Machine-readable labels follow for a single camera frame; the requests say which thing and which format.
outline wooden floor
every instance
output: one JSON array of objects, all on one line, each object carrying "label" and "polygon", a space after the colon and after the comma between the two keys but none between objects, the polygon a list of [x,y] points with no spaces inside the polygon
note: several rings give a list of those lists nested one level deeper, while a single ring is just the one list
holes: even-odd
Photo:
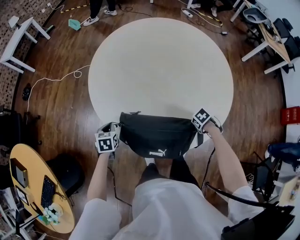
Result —
[{"label": "wooden floor", "polygon": [[[180,8],[183,4],[176,0],[126,0],[123,7],[131,6],[134,11],[144,12],[153,17],[167,17],[191,24]],[[84,0],[66,0],[65,9],[85,4]],[[124,13],[117,9],[118,15],[107,17],[99,15],[100,21],[89,27],[82,27],[75,31],[68,27],[68,19],[84,21],[90,14],[88,7],[82,7],[61,14],[54,13],[48,25],[55,25],[51,32],[51,39],[38,39],[27,64],[37,71],[25,71],[22,75],[16,95],[15,109],[18,112],[27,110],[27,102],[22,100],[22,90],[27,83],[33,85],[36,80],[47,77],[60,79],[67,73],[85,65],[89,65],[93,55],[102,41],[117,28],[126,23],[145,18],[147,16],[135,13]],[[233,11],[222,12],[218,18],[224,23],[222,30],[206,24],[211,31],[228,31],[224,37],[196,26],[205,32],[224,53],[229,62],[233,81],[234,96],[229,116],[224,124],[224,136],[236,152],[241,161],[249,161],[250,154],[255,150],[261,156],[270,142],[283,140],[283,127],[280,125],[279,110],[283,107],[282,91],[279,79],[273,74],[263,73],[265,64],[261,55],[242,62],[241,57],[253,49],[245,43],[246,27],[229,21]],[[72,196],[75,203],[74,213],[79,219],[86,201],[86,192],[97,161],[94,133],[99,127],[97,117],[88,93],[88,67],[82,70],[81,78],[72,75],[62,82],[40,81],[33,89],[30,98],[29,111],[41,115],[37,125],[39,139],[43,144],[38,152],[45,160],[54,158],[59,153],[74,155],[81,163],[86,181],[78,194]],[[200,148],[191,150],[186,156],[187,163],[201,184],[203,174],[213,149],[211,141],[207,141]],[[132,150],[122,145],[117,150],[117,159],[112,163],[116,175],[117,195],[127,202],[134,196],[135,185],[145,168],[145,162]],[[171,160],[159,160],[157,165],[163,174],[168,174]],[[115,204],[122,214],[122,226],[131,221],[130,208],[117,201],[113,196],[112,175],[108,173],[108,201]],[[207,180],[219,188],[223,188],[216,158],[212,158]],[[222,212],[226,213],[226,205],[215,194],[207,190],[207,199]],[[52,236],[67,239],[68,234],[49,232]]]}]

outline black pants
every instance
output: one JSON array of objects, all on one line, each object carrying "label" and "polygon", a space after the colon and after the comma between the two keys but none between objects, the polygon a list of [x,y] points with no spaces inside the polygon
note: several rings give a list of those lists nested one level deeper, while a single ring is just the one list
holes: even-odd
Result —
[{"label": "black pants", "polygon": [[[90,17],[95,18],[97,17],[100,8],[102,6],[103,0],[90,0]],[[115,0],[107,0],[108,3],[108,10],[114,11],[116,10],[116,2]]]},{"label": "black pants", "polygon": [[[233,6],[230,0],[219,0],[223,5],[217,7],[217,12],[229,11],[232,10]],[[216,6],[216,0],[202,0],[200,1],[201,8],[211,9],[213,6]]]},{"label": "black pants", "polygon": [[[156,178],[166,177],[159,174],[158,168],[155,164],[150,163],[142,173],[141,179],[137,185],[140,185],[146,181],[153,180]],[[197,187],[199,187],[196,178],[191,174],[189,167],[183,157],[173,160],[170,171],[170,179],[181,182],[193,183]]]}]

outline black waist bag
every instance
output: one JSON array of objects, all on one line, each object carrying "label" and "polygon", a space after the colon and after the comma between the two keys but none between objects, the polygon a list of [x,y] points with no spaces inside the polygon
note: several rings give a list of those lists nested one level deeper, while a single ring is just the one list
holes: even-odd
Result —
[{"label": "black waist bag", "polygon": [[189,149],[196,128],[189,119],[121,113],[120,140],[144,158],[178,158]]}]

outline round white table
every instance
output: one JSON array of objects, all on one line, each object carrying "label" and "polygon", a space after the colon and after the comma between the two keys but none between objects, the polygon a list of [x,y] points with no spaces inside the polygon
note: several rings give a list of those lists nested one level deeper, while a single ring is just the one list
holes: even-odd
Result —
[{"label": "round white table", "polygon": [[192,119],[202,107],[223,124],[233,78],[222,51],[205,33],[174,19],[146,18],[103,41],[91,62],[89,93],[103,124],[137,111]]}]

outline white sleeve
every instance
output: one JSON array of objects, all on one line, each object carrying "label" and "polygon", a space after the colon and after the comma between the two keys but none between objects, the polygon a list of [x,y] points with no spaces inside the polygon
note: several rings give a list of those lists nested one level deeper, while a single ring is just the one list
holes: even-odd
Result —
[{"label": "white sleeve", "polygon": [[[244,198],[246,200],[251,200],[255,202],[258,201],[252,189],[249,186],[240,187],[233,193],[233,195],[240,198]],[[233,199],[229,199],[228,209],[229,209],[228,218],[234,224],[239,223],[241,220],[244,220],[245,218],[253,218],[257,214],[263,211],[263,208],[261,207],[250,206],[248,204],[244,204]]]},{"label": "white sleeve", "polygon": [[107,201],[88,201],[69,240],[111,240],[120,230],[121,214]]}]

